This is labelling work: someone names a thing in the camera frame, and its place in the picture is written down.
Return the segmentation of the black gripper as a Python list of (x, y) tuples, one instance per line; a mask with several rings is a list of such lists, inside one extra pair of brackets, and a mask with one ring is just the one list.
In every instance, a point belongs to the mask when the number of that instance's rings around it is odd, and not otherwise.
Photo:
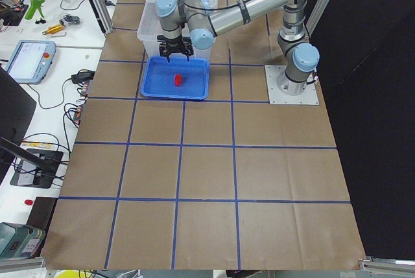
[(178, 36), (174, 39), (166, 38), (163, 35), (157, 35), (157, 42), (159, 43), (160, 56), (166, 56), (170, 63), (170, 55), (172, 53), (181, 53), (186, 56), (189, 62), (190, 56), (194, 55), (194, 49), (190, 37)]

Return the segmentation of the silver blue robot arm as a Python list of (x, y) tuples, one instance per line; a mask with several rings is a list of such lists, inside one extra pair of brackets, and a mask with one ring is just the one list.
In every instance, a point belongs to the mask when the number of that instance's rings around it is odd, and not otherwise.
[(306, 4), (307, 0), (238, 0), (230, 6), (211, 8), (206, 0), (156, 0), (162, 29), (157, 37), (160, 56), (180, 53), (190, 57), (195, 49), (210, 48), (217, 36), (283, 8), (278, 44), (287, 66), (278, 76), (277, 86), (286, 95), (300, 95), (320, 60), (318, 49), (305, 40)]

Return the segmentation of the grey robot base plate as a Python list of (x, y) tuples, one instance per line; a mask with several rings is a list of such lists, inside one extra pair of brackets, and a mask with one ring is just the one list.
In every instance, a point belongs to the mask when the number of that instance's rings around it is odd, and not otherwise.
[(265, 65), (269, 103), (276, 105), (318, 106), (315, 83), (308, 84), (312, 75), (303, 83), (290, 81), (285, 74), (286, 65)]

